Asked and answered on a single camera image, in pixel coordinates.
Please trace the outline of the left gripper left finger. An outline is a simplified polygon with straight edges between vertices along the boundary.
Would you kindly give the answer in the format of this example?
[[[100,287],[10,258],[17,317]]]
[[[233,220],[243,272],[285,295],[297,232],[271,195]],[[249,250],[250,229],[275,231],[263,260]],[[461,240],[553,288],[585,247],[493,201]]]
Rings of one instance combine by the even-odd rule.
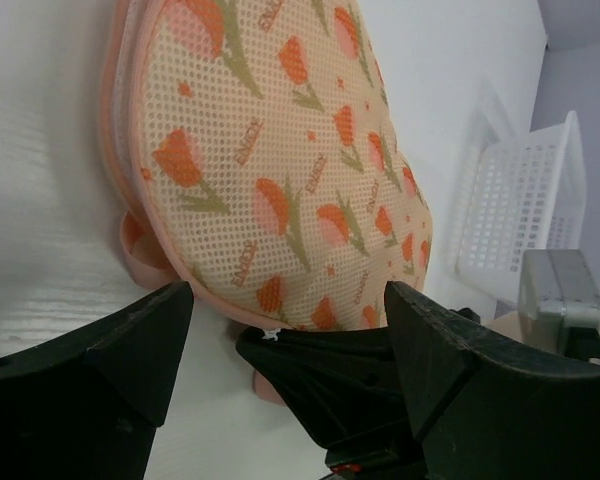
[[[141,479],[194,304],[188,283],[0,358],[0,479]]]

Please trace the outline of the peach floral mesh laundry bag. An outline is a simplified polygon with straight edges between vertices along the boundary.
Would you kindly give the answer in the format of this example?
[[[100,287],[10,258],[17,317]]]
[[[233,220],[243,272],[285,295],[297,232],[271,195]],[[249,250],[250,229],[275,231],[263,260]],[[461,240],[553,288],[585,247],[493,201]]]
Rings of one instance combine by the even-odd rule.
[[[433,221],[354,1],[119,1],[99,135],[133,280],[274,333],[386,323]]]

